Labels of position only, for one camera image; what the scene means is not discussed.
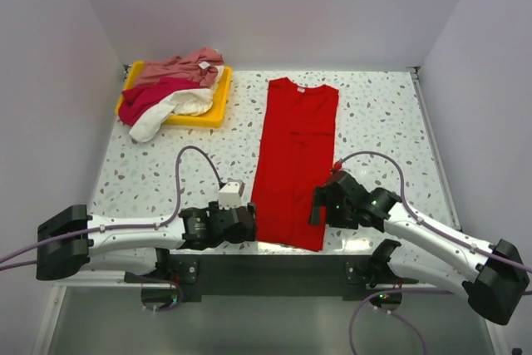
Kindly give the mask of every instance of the yellow basket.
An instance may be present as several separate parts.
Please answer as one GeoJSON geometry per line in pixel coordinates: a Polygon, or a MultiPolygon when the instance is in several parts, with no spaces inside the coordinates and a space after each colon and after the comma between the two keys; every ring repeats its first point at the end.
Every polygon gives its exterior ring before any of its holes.
{"type": "MultiPolygon", "coordinates": [[[[144,62],[134,62],[130,68],[130,73],[124,83],[124,91],[135,86],[135,79],[144,70],[144,62]]],[[[229,85],[231,83],[231,67],[225,67],[224,73],[218,82],[218,88],[213,96],[213,106],[210,110],[200,116],[169,116],[165,124],[170,125],[187,125],[187,126],[206,126],[211,128],[220,128],[225,117],[225,105],[229,94],[229,85]]],[[[123,95],[120,95],[116,103],[115,113],[118,115],[118,109],[124,101],[123,95]]]]}

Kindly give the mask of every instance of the gray wall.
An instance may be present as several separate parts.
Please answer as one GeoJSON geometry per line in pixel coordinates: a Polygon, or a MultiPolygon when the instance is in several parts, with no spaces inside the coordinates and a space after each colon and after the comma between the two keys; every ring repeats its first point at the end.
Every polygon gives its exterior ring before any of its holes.
{"type": "MultiPolygon", "coordinates": [[[[421,87],[461,223],[518,245],[532,264],[532,3],[460,0],[421,69],[421,87]]],[[[532,351],[532,300],[507,338],[532,351]]]]}
{"type": "Polygon", "coordinates": [[[205,44],[234,67],[419,66],[458,0],[91,0],[123,62],[205,44]]]}
{"type": "MultiPolygon", "coordinates": [[[[96,181],[121,65],[88,0],[0,0],[0,255],[96,181]]],[[[26,258],[34,259],[35,253],[26,258]]],[[[28,354],[50,285],[0,273],[0,352],[28,354]]]]}

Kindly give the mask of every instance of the table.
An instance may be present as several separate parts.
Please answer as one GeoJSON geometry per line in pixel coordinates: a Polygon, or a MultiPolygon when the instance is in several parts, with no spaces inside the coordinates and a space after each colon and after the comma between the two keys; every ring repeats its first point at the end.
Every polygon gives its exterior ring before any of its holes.
{"type": "MultiPolygon", "coordinates": [[[[145,144],[133,141],[129,127],[116,118],[90,211],[116,217],[170,214],[175,206],[175,156],[184,145],[207,151],[223,179],[242,179],[247,184],[243,201],[248,202],[259,158],[268,82],[283,76],[300,86],[327,84],[339,90],[335,160],[357,150],[378,150],[394,157],[405,171],[406,197],[430,217],[451,225],[414,83],[405,71],[234,71],[220,128],[163,126],[145,144]]],[[[398,174],[387,161],[362,156],[344,167],[369,190],[377,185],[399,190],[398,174]]],[[[214,176],[200,155],[185,153],[180,174],[182,207],[205,207],[216,200],[214,176]]],[[[374,229],[328,227],[323,254],[370,254],[386,237],[374,229]]],[[[202,254],[315,253],[254,242],[224,243],[202,254]]]]}

